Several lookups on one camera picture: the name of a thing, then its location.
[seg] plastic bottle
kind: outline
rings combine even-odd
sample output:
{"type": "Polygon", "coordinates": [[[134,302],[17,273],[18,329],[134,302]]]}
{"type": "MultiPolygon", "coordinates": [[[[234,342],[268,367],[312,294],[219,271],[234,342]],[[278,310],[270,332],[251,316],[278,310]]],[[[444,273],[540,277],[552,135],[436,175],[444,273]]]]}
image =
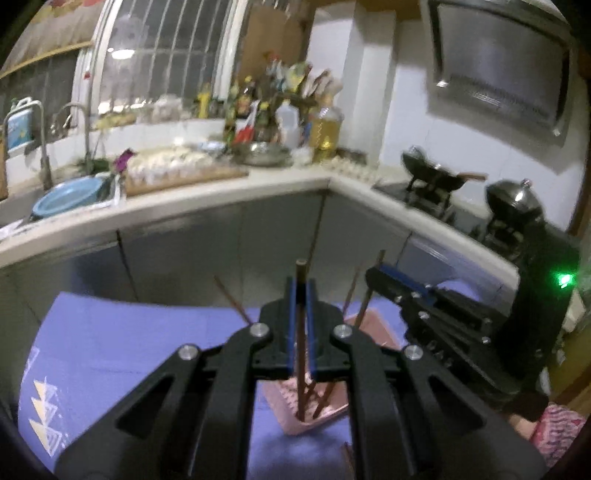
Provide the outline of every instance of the plastic bottle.
{"type": "Polygon", "coordinates": [[[289,100],[284,100],[275,112],[275,118],[281,133],[281,143],[293,150],[300,146],[300,112],[290,105],[289,100]]]}

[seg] cutting board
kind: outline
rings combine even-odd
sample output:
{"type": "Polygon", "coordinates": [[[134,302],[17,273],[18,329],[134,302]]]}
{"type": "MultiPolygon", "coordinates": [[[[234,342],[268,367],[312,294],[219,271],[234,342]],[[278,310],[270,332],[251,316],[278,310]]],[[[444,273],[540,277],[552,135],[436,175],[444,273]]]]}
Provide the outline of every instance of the cutting board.
{"type": "Polygon", "coordinates": [[[248,176],[248,170],[236,167],[215,166],[199,170],[186,177],[166,178],[156,183],[134,182],[129,176],[125,177],[125,189],[128,197],[135,197],[145,193],[161,192],[163,190],[185,187],[197,183],[207,183],[216,180],[239,179],[248,176]]]}
{"type": "Polygon", "coordinates": [[[6,158],[4,158],[4,142],[0,139],[0,200],[8,198],[8,179],[6,177],[6,158]]]}

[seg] plastic container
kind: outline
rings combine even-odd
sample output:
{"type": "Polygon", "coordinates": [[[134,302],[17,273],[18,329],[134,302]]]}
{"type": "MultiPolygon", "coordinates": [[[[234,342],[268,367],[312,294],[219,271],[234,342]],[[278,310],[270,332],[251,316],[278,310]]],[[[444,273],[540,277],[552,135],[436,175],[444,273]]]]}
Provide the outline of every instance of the plastic container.
{"type": "Polygon", "coordinates": [[[296,107],[290,105],[289,100],[284,100],[275,111],[277,125],[281,133],[281,143],[290,150],[298,148],[301,141],[300,113],[296,107]]]}
{"type": "Polygon", "coordinates": [[[285,130],[293,130],[300,123],[300,113],[296,107],[290,105],[289,100],[284,100],[281,106],[275,111],[277,125],[285,130]]]}
{"type": "MultiPolygon", "coordinates": [[[[32,102],[31,97],[20,100],[14,108],[25,106],[32,102]]],[[[16,154],[33,141],[33,109],[27,109],[8,119],[8,153],[16,154]]]]}
{"type": "MultiPolygon", "coordinates": [[[[357,315],[348,317],[345,322],[352,325],[357,315]]],[[[368,309],[365,314],[361,331],[367,333],[379,346],[386,346],[392,349],[400,349],[400,341],[392,333],[380,314],[374,309],[368,309]]],[[[306,380],[310,382],[310,376],[306,373],[306,380]]],[[[322,396],[328,384],[317,384],[316,392],[322,396]]],[[[299,435],[310,429],[319,427],[323,423],[344,414],[349,407],[347,388],[345,382],[338,382],[330,397],[330,403],[320,413],[320,416],[313,420],[312,415],[318,406],[319,398],[312,395],[306,405],[307,421],[299,421],[296,418],[297,412],[297,381],[295,378],[280,382],[263,382],[262,392],[271,410],[275,414],[279,425],[287,435],[299,435]]]]}

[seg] kitchen cabinet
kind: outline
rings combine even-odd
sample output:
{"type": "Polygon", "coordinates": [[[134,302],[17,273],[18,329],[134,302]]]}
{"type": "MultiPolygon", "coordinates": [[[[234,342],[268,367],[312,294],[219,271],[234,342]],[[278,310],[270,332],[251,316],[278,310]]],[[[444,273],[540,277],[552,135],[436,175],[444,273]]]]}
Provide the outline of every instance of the kitchen cabinet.
{"type": "Polygon", "coordinates": [[[283,296],[285,279],[296,273],[296,260],[308,259],[321,195],[286,195],[246,204],[241,241],[246,306],[283,296]]]}
{"type": "Polygon", "coordinates": [[[227,306],[218,275],[239,290],[238,241],[243,207],[225,206],[121,230],[138,300],[180,306],[227,306]]]}
{"type": "Polygon", "coordinates": [[[11,277],[39,321],[62,291],[136,300],[114,232],[26,260],[12,269],[11,277]]]}
{"type": "Polygon", "coordinates": [[[463,280],[483,303],[491,306],[503,285],[501,280],[485,273],[460,254],[414,234],[407,242],[397,268],[422,284],[435,286],[446,280],[463,280]]]}
{"type": "Polygon", "coordinates": [[[378,252],[385,249],[385,261],[396,264],[409,236],[410,231],[396,222],[342,196],[330,195],[311,269],[320,298],[342,303],[359,266],[362,270],[353,298],[360,300],[366,290],[365,271],[375,264],[378,252]]]}
{"type": "Polygon", "coordinates": [[[0,272],[0,292],[0,403],[14,410],[39,323],[17,294],[8,269],[0,272]]]}
{"type": "MultiPolygon", "coordinates": [[[[325,7],[337,3],[335,0],[312,0],[315,8],[325,7]]],[[[359,0],[368,12],[386,12],[394,10],[396,20],[418,20],[421,18],[419,0],[359,0]]]]}
{"type": "Polygon", "coordinates": [[[281,297],[308,256],[319,207],[317,194],[285,195],[122,231],[139,300],[228,307],[214,275],[247,307],[281,297]]]}

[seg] purple table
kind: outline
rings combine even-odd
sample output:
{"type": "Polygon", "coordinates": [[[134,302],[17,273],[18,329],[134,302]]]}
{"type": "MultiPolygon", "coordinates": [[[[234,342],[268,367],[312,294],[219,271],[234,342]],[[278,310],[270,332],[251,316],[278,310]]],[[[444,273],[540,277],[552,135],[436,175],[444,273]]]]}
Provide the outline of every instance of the purple table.
{"type": "MultiPolygon", "coordinates": [[[[450,288],[472,297],[460,282],[450,288]]],[[[399,308],[371,304],[399,340],[399,308]]],[[[350,312],[357,312],[353,303],[350,312]]],[[[248,309],[253,319],[258,309],[248,309]]],[[[224,343],[244,322],[231,309],[144,306],[62,293],[31,348],[21,384],[18,428],[50,470],[67,445],[105,414],[180,345],[224,343]]],[[[249,479],[347,478],[340,447],[347,417],[297,437],[284,435],[260,389],[255,400],[249,479]]]]}

